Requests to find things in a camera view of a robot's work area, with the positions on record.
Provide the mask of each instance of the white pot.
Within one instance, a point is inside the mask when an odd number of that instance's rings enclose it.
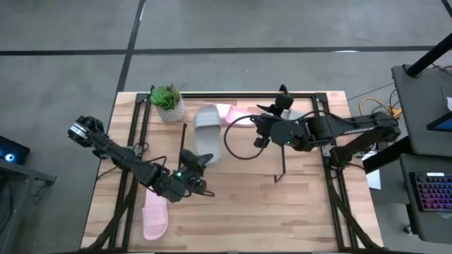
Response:
[[[182,100],[182,97],[174,109],[164,110],[163,108],[157,106],[155,106],[155,108],[157,109],[158,114],[160,115],[163,121],[177,122],[183,119],[185,116],[185,104],[184,101]]]

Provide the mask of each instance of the blue light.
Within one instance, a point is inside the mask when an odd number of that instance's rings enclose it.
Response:
[[[14,160],[14,155],[12,155],[12,154],[7,154],[7,155],[5,156],[5,160],[6,160],[7,162],[12,162],[12,161]]]

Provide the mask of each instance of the rgb keyboard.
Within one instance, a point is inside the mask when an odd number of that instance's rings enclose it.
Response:
[[[412,174],[420,210],[423,212],[452,212],[452,176]]]

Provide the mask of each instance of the potted plant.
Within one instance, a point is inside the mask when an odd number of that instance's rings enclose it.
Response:
[[[173,84],[153,90],[150,101],[163,121],[176,122],[184,118],[185,105]]]

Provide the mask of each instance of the pink object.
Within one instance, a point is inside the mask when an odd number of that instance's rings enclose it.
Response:
[[[220,120],[222,124],[231,124],[235,119],[242,116],[248,116],[251,112],[239,109],[231,104],[216,104],[218,113],[220,113]],[[235,123],[239,127],[253,127],[254,123],[250,119],[242,119]]]
[[[146,190],[146,201],[142,213],[144,238],[152,241],[163,236],[168,227],[167,200]]]

